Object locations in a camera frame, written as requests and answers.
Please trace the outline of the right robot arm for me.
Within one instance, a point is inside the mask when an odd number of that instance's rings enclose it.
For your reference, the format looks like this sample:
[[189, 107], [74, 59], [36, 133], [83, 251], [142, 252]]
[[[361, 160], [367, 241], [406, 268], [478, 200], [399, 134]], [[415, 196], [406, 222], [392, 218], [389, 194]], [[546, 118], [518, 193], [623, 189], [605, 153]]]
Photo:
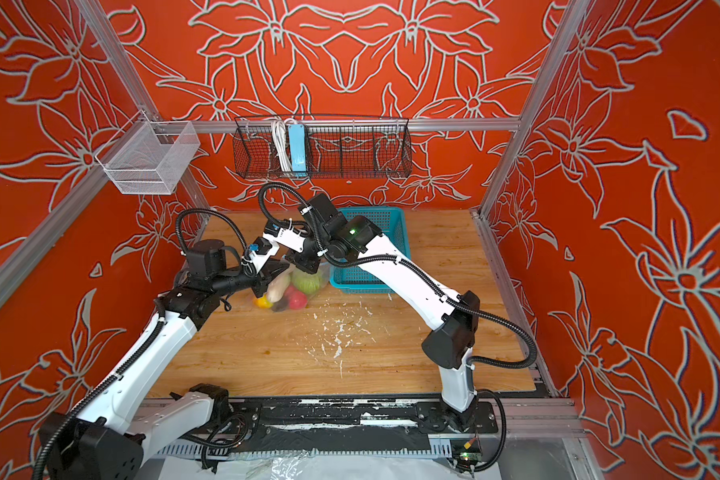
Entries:
[[[271, 190], [286, 192], [296, 199], [300, 220], [278, 219], [269, 212], [266, 195]], [[305, 199], [294, 187], [282, 182], [264, 184], [257, 201], [267, 219], [264, 238], [274, 249], [287, 248], [285, 258], [291, 264], [303, 271], [311, 271], [322, 262], [336, 269], [359, 268], [413, 308], [430, 329], [422, 349], [438, 367], [440, 399], [452, 413], [465, 414], [477, 406], [478, 393], [473, 381], [476, 364], [517, 370], [536, 362], [538, 348], [528, 332], [481, 310], [480, 300], [473, 292], [459, 293], [427, 274], [368, 217], [346, 218], [327, 195]], [[473, 347], [481, 320], [515, 334], [525, 344], [526, 356], [508, 361], [475, 355]]]

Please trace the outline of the small circuit board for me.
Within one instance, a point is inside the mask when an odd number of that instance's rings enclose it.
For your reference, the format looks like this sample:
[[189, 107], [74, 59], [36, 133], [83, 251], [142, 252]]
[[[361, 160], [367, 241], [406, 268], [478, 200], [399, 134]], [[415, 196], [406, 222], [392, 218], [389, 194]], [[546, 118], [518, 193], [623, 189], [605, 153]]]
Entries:
[[487, 468], [487, 462], [483, 460], [483, 454], [479, 449], [457, 448], [454, 452], [454, 468], [459, 473], [474, 475]]

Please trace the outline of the red fruit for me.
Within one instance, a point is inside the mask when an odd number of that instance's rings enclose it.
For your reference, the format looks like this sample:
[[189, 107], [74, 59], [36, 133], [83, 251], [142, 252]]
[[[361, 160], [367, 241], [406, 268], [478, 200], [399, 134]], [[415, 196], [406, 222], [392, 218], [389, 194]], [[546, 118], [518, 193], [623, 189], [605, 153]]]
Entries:
[[307, 295], [295, 288], [289, 287], [285, 292], [288, 308], [291, 310], [304, 309], [308, 303]]

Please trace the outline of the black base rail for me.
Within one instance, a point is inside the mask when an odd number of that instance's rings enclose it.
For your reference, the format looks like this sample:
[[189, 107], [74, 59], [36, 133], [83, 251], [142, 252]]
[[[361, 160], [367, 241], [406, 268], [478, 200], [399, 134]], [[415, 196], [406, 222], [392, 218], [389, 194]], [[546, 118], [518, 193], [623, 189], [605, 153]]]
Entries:
[[488, 446], [499, 433], [492, 403], [448, 413], [437, 394], [241, 397], [215, 443], [241, 443], [221, 455], [251, 453], [428, 455], [448, 457], [472, 440]]

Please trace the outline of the clear zip top bag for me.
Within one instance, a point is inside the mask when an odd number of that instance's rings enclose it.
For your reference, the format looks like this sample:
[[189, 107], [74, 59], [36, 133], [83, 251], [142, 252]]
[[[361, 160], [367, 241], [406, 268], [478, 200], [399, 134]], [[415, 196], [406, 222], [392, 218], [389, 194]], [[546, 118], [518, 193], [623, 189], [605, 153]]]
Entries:
[[327, 286], [329, 276], [330, 266], [327, 262], [321, 263], [314, 274], [291, 265], [269, 284], [263, 296], [253, 299], [253, 304], [259, 309], [276, 313], [302, 310], [311, 298]]

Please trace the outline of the orange yellow mango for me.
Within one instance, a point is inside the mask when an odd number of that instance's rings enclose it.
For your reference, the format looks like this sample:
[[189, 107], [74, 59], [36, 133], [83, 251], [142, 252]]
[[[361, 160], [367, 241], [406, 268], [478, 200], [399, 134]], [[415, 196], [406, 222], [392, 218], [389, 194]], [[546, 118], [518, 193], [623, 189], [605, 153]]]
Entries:
[[271, 309], [273, 306], [273, 303], [266, 296], [255, 298], [254, 304], [260, 309]]

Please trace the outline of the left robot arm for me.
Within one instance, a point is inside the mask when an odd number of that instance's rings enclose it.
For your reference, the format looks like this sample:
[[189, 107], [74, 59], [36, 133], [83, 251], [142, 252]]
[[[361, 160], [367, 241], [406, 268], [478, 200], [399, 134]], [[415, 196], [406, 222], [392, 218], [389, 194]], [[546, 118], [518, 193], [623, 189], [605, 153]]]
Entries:
[[43, 423], [33, 478], [133, 479], [144, 463], [179, 439], [206, 450], [239, 445], [245, 431], [230, 440], [219, 436], [230, 425], [245, 423], [222, 387], [200, 384], [155, 414], [142, 420], [135, 415], [171, 360], [219, 306], [243, 290], [262, 297], [286, 271], [286, 262], [275, 255], [279, 236], [289, 229], [268, 221], [262, 236], [233, 253], [235, 267], [228, 266], [231, 249], [220, 240], [182, 242], [185, 279], [156, 298], [145, 330], [106, 378], [68, 413], [52, 414]]

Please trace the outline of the light blue box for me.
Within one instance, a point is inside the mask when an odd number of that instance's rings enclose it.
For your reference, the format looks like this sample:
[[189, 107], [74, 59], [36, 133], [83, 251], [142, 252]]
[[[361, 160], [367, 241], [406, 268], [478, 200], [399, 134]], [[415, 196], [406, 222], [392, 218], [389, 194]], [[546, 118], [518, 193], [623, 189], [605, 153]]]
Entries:
[[307, 175], [306, 130], [301, 124], [288, 126], [291, 168], [295, 176]]

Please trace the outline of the green cabbage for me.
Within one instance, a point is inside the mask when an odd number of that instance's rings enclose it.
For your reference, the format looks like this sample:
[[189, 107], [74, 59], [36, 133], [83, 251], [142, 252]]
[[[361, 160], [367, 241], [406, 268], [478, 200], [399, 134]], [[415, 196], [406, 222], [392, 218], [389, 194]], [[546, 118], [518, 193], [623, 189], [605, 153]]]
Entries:
[[310, 274], [299, 269], [291, 273], [291, 283], [295, 289], [311, 296], [319, 292], [328, 283], [329, 271], [319, 268], [316, 273]]

